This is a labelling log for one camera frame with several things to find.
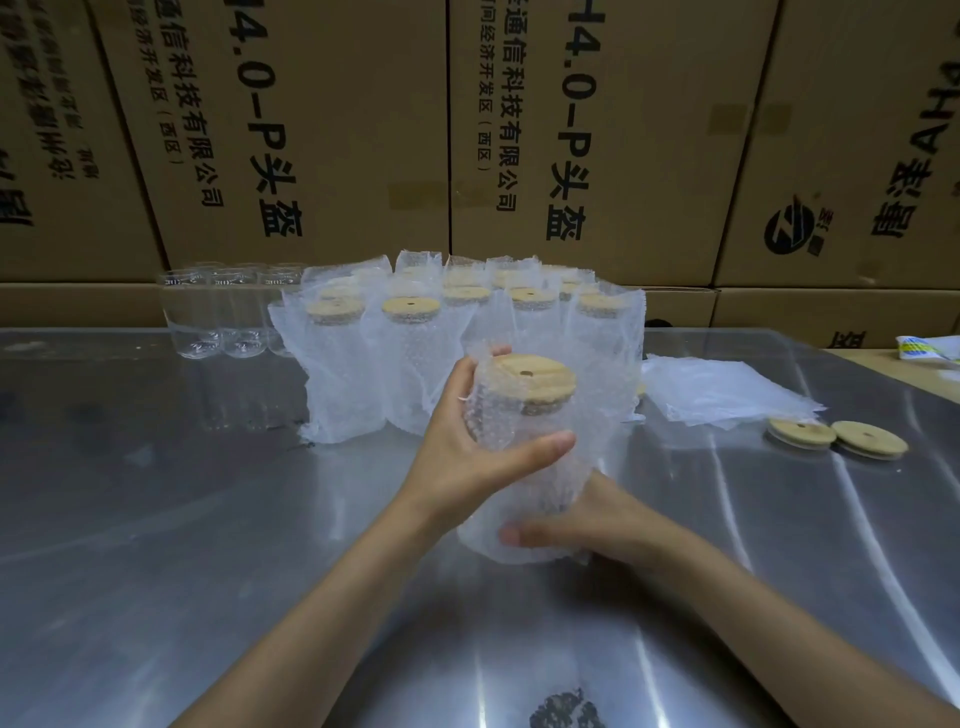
person's left arm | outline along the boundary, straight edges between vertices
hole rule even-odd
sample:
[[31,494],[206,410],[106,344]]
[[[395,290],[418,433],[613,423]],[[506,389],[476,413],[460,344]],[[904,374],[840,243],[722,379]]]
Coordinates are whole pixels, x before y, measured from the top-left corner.
[[559,432],[490,452],[470,438],[463,402],[476,363],[461,359],[410,472],[331,572],[191,705],[175,728],[320,725],[418,561],[489,496],[556,462]]

stainless steel tabletop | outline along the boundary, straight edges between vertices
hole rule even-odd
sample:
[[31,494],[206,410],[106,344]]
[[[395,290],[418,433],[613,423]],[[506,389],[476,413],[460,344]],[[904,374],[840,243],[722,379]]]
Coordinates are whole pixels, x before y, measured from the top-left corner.
[[[604,470],[851,643],[960,705],[960,406],[765,331],[646,349],[748,362],[893,430],[875,462],[646,402]],[[0,725],[169,723],[388,501],[418,439],[307,447],[272,355],[177,358],[163,331],[0,331]],[[329,724],[789,721],[696,619],[615,565],[505,567],[447,537]]]

fingernail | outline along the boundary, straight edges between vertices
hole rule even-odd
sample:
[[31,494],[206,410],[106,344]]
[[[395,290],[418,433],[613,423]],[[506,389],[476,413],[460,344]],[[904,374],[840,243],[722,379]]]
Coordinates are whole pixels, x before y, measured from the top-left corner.
[[557,432],[552,435],[552,437],[553,445],[560,454],[570,452],[577,442],[577,436],[568,429],[565,429],[563,432]]
[[520,529],[515,525],[505,525],[501,528],[497,535],[500,537],[500,543],[504,546],[519,546],[520,545]]

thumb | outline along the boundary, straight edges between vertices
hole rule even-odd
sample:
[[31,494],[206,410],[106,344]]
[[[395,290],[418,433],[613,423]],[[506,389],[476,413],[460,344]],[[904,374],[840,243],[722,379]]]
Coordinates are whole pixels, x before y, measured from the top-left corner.
[[497,490],[543,470],[573,449],[577,436],[569,430],[543,435],[501,452],[488,453],[487,481]]
[[573,519],[566,513],[544,516],[519,523],[508,523],[498,534],[504,546],[541,548],[543,546],[580,546]]

person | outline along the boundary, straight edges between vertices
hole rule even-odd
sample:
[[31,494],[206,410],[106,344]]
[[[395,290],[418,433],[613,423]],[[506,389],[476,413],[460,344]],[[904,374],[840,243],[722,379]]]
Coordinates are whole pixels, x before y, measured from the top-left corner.
[[[176,728],[320,725],[417,562],[497,490],[570,451],[571,432],[490,452],[454,367],[402,486],[330,573],[175,722]],[[723,640],[801,728],[960,728],[960,713],[867,657],[719,550],[594,472],[558,516],[507,525],[512,546],[569,546],[651,574]]]

